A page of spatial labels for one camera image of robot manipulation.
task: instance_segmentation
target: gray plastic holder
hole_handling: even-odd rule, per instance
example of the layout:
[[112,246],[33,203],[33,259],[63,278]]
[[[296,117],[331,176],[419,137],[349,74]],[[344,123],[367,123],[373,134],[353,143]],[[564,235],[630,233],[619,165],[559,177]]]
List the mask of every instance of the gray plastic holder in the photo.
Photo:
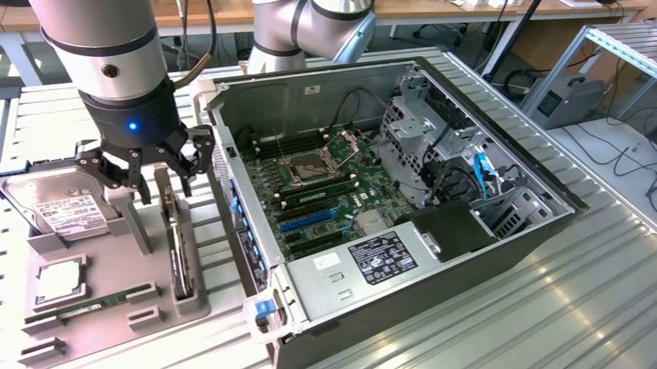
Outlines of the gray plastic holder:
[[39,255],[66,249],[65,243],[54,233],[27,237],[27,244]]
[[29,366],[46,359],[62,357],[63,347],[65,343],[57,337],[50,337],[21,350],[17,361]]
[[125,200],[126,208],[121,210],[121,214],[125,215],[125,210],[132,209],[137,217],[133,218],[133,223],[142,230],[140,234],[148,235],[148,240],[140,241],[138,235],[134,237],[129,227],[130,221],[124,217],[108,221],[108,233],[71,241],[65,245],[67,248],[65,246],[50,248],[50,251],[42,254],[35,249],[29,250],[25,317],[34,315],[31,308],[38,268],[78,258],[79,255],[85,255],[87,261],[86,267],[81,270],[82,282],[90,293],[86,299],[73,304],[81,304],[87,299],[101,298],[141,284],[149,284],[148,289],[125,295],[124,304],[110,304],[95,311],[63,319],[49,317],[22,326],[23,332],[33,340],[55,337],[61,342],[37,349],[33,347],[25,349],[19,360],[31,369],[54,367],[105,348],[198,319],[209,313],[186,202],[184,199],[180,200],[180,232],[193,295],[180,301],[174,299],[172,293],[170,253],[160,208],[152,205],[136,210],[133,204],[128,202]]
[[154,281],[149,281],[148,284],[150,285],[150,288],[148,290],[134,292],[133,294],[128,294],[125,296],[126,302],[129,302],[130,305],[158,298],[160,291],[157,289],[157,285],[154,284]]
[[153,324],[160,324],[162,321],[164,316],[157,305],[133,311],[126,315],[126,325],[133,331],[144,329]]
[[51,328],[58,328],[63,326],[63,322],[57,317],[49,317],[47,319],[42,319],[39,321],[34,321],[33,323],[22,326],[21,331],[29,335],[46,331]]

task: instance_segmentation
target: hard disk drive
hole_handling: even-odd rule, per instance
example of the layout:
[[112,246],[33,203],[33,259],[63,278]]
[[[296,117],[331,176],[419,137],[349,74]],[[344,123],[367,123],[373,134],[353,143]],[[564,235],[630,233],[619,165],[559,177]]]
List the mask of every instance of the hard disk drive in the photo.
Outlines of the hard disk drive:
[[102,234],[118,212],[102,197],[104,186],[71,160],[29,166],[0,178],[0,194],[38,234],[63,241]]

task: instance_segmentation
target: warning label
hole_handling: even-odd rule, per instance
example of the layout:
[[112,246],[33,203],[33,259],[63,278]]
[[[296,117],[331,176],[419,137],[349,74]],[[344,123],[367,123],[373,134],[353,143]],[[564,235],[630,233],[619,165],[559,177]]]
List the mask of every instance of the warning label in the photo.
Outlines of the warning label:
[[372,285],[417,266],[396,232],[388,232],[349,246],[348,252],[360,269],[361,276]]
[[43,202],[33,207],[58,236],[105,226],[102,213],[89,194]]

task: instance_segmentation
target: gray robot arm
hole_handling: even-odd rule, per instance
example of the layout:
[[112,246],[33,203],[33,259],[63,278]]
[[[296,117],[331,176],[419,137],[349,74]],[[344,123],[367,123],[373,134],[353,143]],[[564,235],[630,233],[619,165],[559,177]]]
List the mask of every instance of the gray robot arm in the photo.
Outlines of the gray robot arm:
[[357,60],[373,35],[372,0],[253,0],[254,46],[248,74],[304,67],[310,52]]

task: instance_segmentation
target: blue clip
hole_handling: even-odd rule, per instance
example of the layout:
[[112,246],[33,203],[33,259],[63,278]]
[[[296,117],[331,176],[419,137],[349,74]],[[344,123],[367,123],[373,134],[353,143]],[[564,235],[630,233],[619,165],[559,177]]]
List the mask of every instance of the blue clip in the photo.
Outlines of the blue clip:
[[489,165],[488,158],[485,157],[485,154],[481,152],[477,152],[473,155],[472,159],[472,167],[473,167],[473,175],[476,177],[476,180],[479,181],[479,185],[481,186],[481,192],[483,192],[483,198],[488,198],[488,194],[485,192],[485,183],[483,181],[483,172],[488,171],[492,175],[496,174],[496,171],[492,169],[492,166]]
[[236,214],[238,212],[238,198],[233,196],[233,199],[229,202],[229,212]]
[[265,300],[254,303],[254,319],[260,319],[276,312],[273,300]]

